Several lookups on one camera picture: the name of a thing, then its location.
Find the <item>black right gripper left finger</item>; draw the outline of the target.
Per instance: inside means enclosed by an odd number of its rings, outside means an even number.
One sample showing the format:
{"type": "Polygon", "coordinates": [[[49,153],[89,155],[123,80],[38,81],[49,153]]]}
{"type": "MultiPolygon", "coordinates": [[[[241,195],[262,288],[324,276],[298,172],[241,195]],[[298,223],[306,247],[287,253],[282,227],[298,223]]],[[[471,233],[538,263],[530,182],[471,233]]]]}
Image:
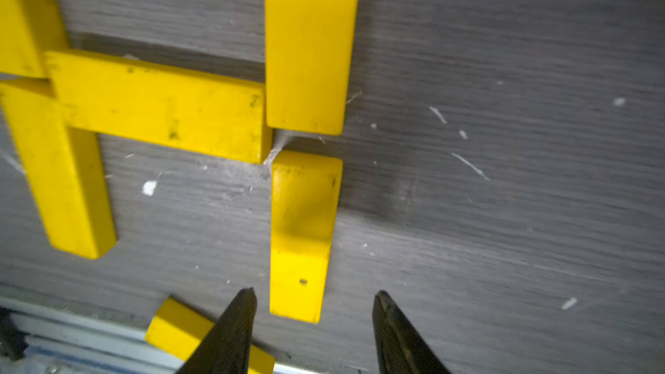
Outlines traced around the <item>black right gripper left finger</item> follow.
{"type": "Polygon", "coordinates": [[[241,289],[176,374],[247,373],[256,308],[254,289],[241,289]]]}

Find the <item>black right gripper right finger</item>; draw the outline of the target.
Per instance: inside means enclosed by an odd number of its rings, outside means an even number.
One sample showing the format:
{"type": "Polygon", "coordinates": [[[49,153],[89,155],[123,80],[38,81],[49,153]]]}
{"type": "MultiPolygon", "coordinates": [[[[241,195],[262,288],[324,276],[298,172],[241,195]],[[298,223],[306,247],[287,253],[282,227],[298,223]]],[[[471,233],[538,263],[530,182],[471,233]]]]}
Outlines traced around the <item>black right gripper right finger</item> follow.
{"type": "Polygon", "coordinates": [[[451,373],[386,291],[375,295],[372,323],[380,373],[451,373]]]}

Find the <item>yellow block front edge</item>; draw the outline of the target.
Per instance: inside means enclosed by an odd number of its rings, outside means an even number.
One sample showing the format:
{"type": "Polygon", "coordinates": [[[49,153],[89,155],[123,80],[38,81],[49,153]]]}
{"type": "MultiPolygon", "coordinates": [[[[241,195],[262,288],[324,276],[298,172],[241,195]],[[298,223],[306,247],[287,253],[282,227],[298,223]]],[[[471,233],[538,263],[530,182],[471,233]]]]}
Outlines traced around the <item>yellow block front edge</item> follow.
{"type": "MultiPolygon", "coordinates": [[[[175,299],[168,299],[153,317],[145,340],[185,363],[215,323],[175,299]]],[[[275,358],[252,344],[247,373],[272,373],[274,370],[275,358]]]]}

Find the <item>yellow block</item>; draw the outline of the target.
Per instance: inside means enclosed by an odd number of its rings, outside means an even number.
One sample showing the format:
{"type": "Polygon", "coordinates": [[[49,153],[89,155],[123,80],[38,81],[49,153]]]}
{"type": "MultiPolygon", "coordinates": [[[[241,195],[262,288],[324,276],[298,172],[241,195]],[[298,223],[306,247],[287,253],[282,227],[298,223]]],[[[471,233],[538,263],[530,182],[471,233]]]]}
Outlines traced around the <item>yellow block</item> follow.
{"type": "Polygon", "coordinates": [[[343,162],[280,152],[272,164],[269,311],[320,322],[343,162]]]}

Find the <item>yellow block bar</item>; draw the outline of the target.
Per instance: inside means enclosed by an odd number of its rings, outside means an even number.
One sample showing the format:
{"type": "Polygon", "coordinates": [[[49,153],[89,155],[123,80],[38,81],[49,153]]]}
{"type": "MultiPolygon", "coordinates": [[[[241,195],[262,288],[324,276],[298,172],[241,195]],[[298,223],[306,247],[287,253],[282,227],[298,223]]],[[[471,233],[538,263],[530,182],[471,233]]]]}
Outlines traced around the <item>yellow block bar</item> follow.
{"type": "Polygon", "coordinates": [[[81,50],[45,60],[73,127],[251,164],[271,150],[261,83],[81,50]]]}

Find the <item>yellow block vertical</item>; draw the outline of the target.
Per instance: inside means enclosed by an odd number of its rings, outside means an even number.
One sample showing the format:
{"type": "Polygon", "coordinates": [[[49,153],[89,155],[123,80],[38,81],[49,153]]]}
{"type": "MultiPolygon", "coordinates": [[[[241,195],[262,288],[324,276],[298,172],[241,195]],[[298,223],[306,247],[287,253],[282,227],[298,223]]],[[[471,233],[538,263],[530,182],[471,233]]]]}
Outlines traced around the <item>yellow block vertical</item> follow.
{"type": "Polygon", "coordinates": [[[1,72],[48,79],[44,53],[69,39],[57,0],[1,0],[1,72]]]}
{"type": "Polygon", "coordinates": [[[340,135],[358,0],[265,0],[267,121],[340,135]]]}
{"type": "Polygon", "coordinates": [[[97,135],[66,123],[46,81],[2,81],[1,105],[50,244],[104,256],[116,233],[97,135]]]}

